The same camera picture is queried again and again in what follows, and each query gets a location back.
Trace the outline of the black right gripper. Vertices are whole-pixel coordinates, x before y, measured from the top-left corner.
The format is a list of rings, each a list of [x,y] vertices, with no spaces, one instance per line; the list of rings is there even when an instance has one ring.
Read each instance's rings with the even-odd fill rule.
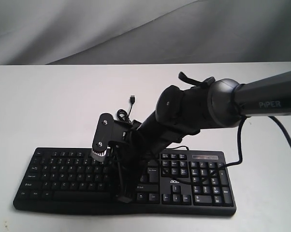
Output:
[[[117,200],[122,203],[133,201],[133,194],[147,164],[142,148],[141,136],[137,134],[140,122],[114,121],[111,146],[112,168],[119,184]]]

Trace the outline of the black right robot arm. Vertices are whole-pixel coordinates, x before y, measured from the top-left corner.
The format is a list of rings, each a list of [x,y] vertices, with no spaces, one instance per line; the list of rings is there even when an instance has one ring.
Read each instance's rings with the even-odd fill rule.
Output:
[[[232,79],[204,81],[179,79],[190,84],[181,90],[169,86],[160,95],[155,111],[144,121],[130,120],[120,109],[113,120],[112,152],[118,162],[117,199],[132,201],[132,192],[147,162],[172,143],[205,129],[242,128],[252,116],[291,115],[291,71],[248,84]]]

